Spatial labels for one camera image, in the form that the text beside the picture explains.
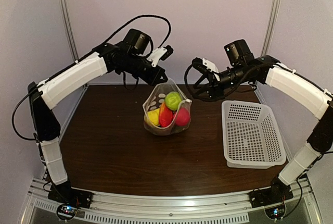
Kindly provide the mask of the clear zip top bag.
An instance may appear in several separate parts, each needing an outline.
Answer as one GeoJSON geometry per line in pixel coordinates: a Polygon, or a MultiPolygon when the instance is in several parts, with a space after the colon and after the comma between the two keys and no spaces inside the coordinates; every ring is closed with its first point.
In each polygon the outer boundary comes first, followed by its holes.
{"type": "Polygon", "coordinates": [[[192,100],[172,79],[156,85],[143,103],[145,129],[159,136],[188,129],[191,104],[192,100]]]}

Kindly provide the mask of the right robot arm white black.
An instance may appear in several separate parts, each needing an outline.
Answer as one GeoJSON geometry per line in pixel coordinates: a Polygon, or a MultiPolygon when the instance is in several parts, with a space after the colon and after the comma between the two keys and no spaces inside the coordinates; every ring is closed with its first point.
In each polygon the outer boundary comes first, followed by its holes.
{"type": "Polygon", "coordinates": [[[214,63],[198,58],[192,60],[189,68],[195,68],[201,77],[188,91],[195,99],[215,102],[234,93],[244,83],[260,82],[290,96],[308,109],[318,123],[308,137],[306,144],[272,180],[266,190],[250,193],[251,202],[267,200],[281,202],[292,197],[290,185],[332,147],[332,94],[312,81],[285,67],[279,60],[269,55],[255,58],[244,39],[224,46],[231,64],[230,68],[219,72],[214,63]]]}

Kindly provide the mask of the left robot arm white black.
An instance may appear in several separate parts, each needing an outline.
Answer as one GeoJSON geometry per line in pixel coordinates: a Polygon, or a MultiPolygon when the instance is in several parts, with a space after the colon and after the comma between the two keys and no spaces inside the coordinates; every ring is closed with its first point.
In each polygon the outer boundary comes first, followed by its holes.
{"type": "Polygon", "coordinates": [[[130,29],[121,42],[102,43],[53,76],[29,85],[29,103],[36,130],[35,136],[54,188],[64,198],[72,196],[72,188],[59,145],[61,127],[53,109],[81,86],[113,71],[118,74],[129,73],[135,79],[141,79],[152,86],[167,82],[165,70],[158,66],[158,62],[166,60],[173,53],[173,48],[161,45],[150,54],[144,55],[147,45],[151,42],[149,35],[130,29]]]}

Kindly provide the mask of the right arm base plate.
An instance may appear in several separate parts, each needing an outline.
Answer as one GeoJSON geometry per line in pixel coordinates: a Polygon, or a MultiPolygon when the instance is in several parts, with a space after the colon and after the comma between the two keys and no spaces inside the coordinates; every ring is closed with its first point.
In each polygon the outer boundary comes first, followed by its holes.
{"type": "Polygon", "coordinates": [[[266,189],[254,189],[248,193],[252,208],[277,204],[293,198],[290,186],[274,185],[266,189]]]}

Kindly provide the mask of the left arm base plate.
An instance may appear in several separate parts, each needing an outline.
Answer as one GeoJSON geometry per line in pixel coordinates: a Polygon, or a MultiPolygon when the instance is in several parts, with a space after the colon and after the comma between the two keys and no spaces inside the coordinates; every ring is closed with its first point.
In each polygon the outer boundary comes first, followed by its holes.
{"type": "Polygon", "coordinates": [[[58,203],[64,203],[72,207],[90,208],[93,193],[77,189],[60,189],[52,186],[48,193],[48,199],[58,203]]]}

